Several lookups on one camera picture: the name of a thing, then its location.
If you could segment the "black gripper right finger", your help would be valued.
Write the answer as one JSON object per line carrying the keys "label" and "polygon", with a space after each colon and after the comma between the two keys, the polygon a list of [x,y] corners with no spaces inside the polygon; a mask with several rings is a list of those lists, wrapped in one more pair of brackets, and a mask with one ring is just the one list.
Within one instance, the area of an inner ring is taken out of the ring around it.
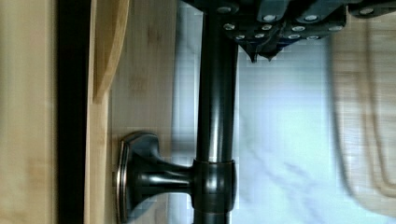
{"label": "black gripper right finger", "polygon": [[301,39],[321,39],[333,32],[342,30],[347,23],[346,8],[323,8],[329,15],[320,14],[319,10],[307,12],[306,8],[288,7],[285,19],[276,31],[269,35],[269,40],[258,54],[268,60],[275,57],[283,48]]}

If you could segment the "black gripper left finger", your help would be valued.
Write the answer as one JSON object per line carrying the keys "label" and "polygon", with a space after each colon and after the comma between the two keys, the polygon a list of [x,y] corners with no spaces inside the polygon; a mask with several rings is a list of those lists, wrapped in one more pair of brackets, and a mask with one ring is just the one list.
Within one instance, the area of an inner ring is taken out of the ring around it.
{"label": "black gripper left finger", "polygon": [[224,34],[241,47],[253,63],[258,56],[271,61],[281,51],[282,21],[277,21],[275,15],[257,19],[252,13],[238,11],[222,15],[219,20]]}

